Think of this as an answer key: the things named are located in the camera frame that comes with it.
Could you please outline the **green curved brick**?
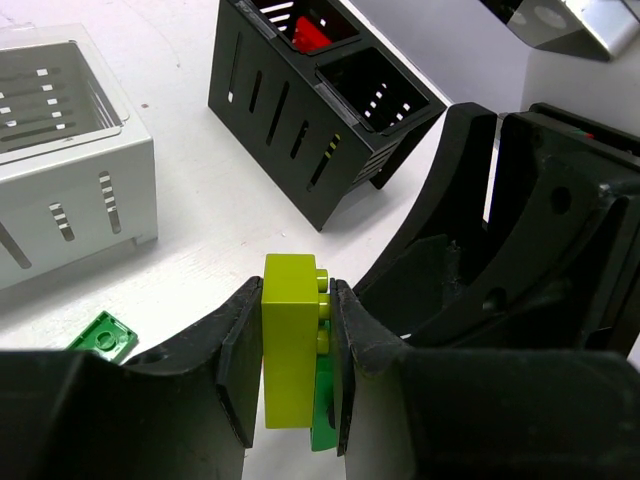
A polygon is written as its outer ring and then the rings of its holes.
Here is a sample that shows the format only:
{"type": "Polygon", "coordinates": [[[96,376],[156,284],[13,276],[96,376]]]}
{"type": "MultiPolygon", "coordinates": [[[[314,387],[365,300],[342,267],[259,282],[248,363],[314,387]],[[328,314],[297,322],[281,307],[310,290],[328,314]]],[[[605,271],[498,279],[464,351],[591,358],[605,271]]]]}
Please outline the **green curved brick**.
{"type": "Polygon", "coordinates": [[[332,360],[328,355],[317,357],[310,442],[312,452],[326,451],[337,445],[332,360]]]}

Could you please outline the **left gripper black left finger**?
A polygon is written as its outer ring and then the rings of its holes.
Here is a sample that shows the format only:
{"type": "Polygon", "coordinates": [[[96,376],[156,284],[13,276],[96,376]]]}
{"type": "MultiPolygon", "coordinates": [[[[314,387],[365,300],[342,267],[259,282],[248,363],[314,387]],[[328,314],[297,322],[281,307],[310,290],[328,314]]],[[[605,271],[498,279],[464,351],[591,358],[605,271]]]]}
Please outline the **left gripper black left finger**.
{"type": "Polygon", "coordinates": [[[1,355],[5,479],[238,479],[252,446],[263,282],[118,365],[82,351],[1,355]]]}

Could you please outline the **red and lime brick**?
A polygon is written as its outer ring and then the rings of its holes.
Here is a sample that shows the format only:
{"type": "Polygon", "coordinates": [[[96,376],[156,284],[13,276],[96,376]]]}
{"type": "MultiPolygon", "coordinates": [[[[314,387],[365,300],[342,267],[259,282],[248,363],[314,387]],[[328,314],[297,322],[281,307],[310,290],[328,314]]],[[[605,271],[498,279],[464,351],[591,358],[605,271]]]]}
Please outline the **red and lime brick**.
{"type": "Polygon", "coordinates": [[[332,44],[332,41],[308,18],[296,20],[292,44],[301,52],[309,53],[332,44]]]}

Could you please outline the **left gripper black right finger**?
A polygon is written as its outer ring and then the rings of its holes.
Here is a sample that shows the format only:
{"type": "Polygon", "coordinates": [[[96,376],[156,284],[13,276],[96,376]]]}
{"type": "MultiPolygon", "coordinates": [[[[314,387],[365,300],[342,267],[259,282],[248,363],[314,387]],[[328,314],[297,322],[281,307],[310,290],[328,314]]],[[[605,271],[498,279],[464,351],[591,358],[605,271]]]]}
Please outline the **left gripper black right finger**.
{"type": "Polygon", "coordinates": [[[330,283],[350,479],[635,479],[639,374],[608,352],[416,348],[330,283]]]}

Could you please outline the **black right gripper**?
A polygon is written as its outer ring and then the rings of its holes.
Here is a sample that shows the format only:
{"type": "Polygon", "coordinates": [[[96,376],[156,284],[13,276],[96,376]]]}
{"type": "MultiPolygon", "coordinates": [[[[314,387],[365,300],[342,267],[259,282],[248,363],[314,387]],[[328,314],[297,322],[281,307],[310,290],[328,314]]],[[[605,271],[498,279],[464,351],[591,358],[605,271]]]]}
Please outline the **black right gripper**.
{"type": "Polygon", "coordinates": [[[508,115],[485,232],[496,124],[476,103],[448,109],[427,178],[358,300],[421,347],[628,354],[639,334],[638,138],[546,103],[508,115]]]}

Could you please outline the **lime long brick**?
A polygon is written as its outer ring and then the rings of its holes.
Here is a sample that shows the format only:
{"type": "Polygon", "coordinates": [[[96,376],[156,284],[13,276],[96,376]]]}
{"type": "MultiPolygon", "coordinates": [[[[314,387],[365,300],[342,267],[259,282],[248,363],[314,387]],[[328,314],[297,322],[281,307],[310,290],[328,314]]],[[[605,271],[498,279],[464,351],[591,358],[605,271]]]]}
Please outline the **lime long brick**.
{"type": "Polygon", "coordinates": [[[268,429],[309,428],[317,357],[329,352],[329,275],[311,254],[266,256],[261,297],[268,429]]]}

